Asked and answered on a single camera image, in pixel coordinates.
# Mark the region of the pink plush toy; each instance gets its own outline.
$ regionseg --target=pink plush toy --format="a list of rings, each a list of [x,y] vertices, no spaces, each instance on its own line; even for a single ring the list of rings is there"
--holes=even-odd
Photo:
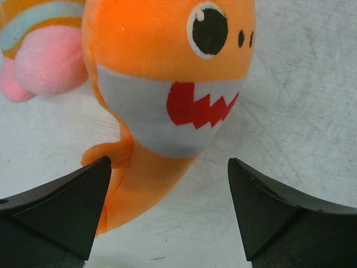
[[[88,78],[81,21],[85,0],[0,0],[0,90],[12,102],[69,92]]]

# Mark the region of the white plush belly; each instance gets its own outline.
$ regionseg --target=white plush belly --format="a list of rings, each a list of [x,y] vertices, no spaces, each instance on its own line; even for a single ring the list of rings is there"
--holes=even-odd
[[[174,83],[115,73],[98,65],[98,87],[133,137],[165,157],[198,155],[217,133],[243,81]]]

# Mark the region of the jagged mouth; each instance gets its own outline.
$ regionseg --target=jagged mouth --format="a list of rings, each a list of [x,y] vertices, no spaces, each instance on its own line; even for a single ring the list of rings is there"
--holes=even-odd
[[[167,98],[167,113],[177,126],[192,123],[199,129],[210,123],[213,128],[237,101],[238,83],[175,82]]]

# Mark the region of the light blue stripe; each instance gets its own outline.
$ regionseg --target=light blue stripe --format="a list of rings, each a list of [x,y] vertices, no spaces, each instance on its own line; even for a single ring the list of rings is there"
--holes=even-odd
[[[84,4],[70,1],[54,1],[38,4],[11,20],[0,32],[0,48],[12,48],[32,26],[58,17],[82,17]]]

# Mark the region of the white table surface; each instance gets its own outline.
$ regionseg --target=white table surface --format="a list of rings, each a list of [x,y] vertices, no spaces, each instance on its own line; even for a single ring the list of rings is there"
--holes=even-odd
[[[227,162],[319,198],[357,207],[357,1],[257,0],[247,88],[176,189],[101,235],[86,267],[245,268]],[[0,198],[80,167],[90,146],[117,139],[89,84],[12,104],[0,97]]]

